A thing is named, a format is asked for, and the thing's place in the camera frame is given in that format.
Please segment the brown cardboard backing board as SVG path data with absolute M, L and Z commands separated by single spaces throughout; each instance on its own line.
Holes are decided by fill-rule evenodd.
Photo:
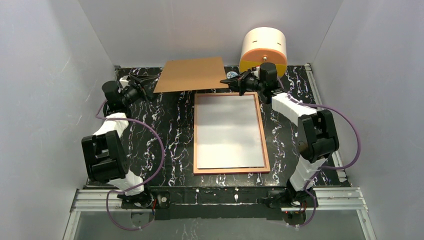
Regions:
M 221 57 L 170 60 L 164 65 L 154 93 L 226 89 L 227 78 Z

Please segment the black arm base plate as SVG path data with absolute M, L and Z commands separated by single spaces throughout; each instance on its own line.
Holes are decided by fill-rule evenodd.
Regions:
M 318 207 L 313 189 L 292 193 L 285 187 L 149 187 L 123 196 L 122 209 L 152 210 L 156 220 L 255 218 L 301 224 Z

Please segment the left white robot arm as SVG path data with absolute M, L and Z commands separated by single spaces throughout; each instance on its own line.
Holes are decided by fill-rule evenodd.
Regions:
M 131 116 L 131 105 L 139 100 L 152 101 L 155 98 L 148 85 L 158 77 L 128 74 L 120 80 L 105 82 L 101 87 L 105 102 L 99 109 L 103 113 L 103 124 L 95 133 L 81 140 L 89 179 L 115 186 L 121 190 L 118 195 L 121 199 L 146 196 L 143 178 L 130 170 L 121 137 L 129 124 L 135 122 Z

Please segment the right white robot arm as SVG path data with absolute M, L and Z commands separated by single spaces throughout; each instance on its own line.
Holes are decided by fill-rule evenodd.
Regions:
M 274 111 L 296 125 L 299 160 L 279 198 L 286 202 L 301 202 L 313 198 L 313 179 L 340 146 L 333 114 L 329 110 L 306 106 L 291 97 L 283 89 L 277 66 L 271 62 L 223 79 L 220 83 L 228 85 L 231 91 L 240 96 L 246 92 L 261 92 L 266 104 L 271 104 Z

